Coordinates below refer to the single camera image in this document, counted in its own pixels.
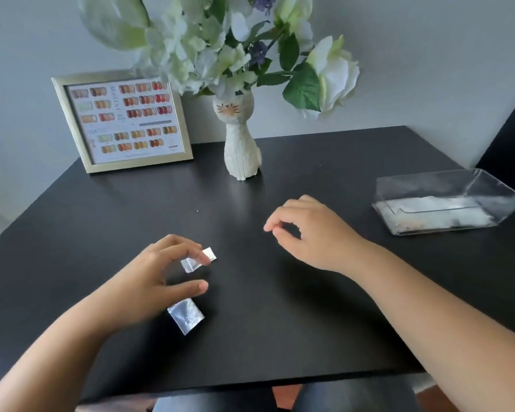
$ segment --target acrylic container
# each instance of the acrylic container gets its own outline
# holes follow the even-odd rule
[[[393,235],[494,227],[515,212],[515,190],[482,169],[385,176],[372,207]]]

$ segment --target framed color chart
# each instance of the framed color chart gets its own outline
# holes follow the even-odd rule
[[[52,78],[86,172],[193,158],[181,98],[131,71]]]

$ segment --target person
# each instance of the person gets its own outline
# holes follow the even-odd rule
[[[284,223],[297,226],[301,238]],[[360,285],[462,412],[515,412],[514,332],[363,239],[307,195],[277,208],[264,230],[297,259]],[[111,334],[206,292],[203,280],[165,286],[165,266],[187,256],[210,263],[201,245],[168,235],[66,311],[0,381],[0,412],[73,411]]]

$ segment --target person's left hand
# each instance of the person's left hand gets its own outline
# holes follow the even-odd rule
[[[204,280],[165,285],[165,267],[186,257],[210,264],[200,244],[178,235],[165,236],[85,298],[81,302],[84,312],[90,313],[100,330],[114,332],[150,319],[183,299],[203,294],[208,289]]]

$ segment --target vase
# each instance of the vase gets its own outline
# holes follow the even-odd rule
[[[254,94],[248,91],[228,101],[214,96],[213,110],[227,125],[225,166],[237,180],[245,181],[254,176],[261,166],[261,151],[246,125],[254,113]]]

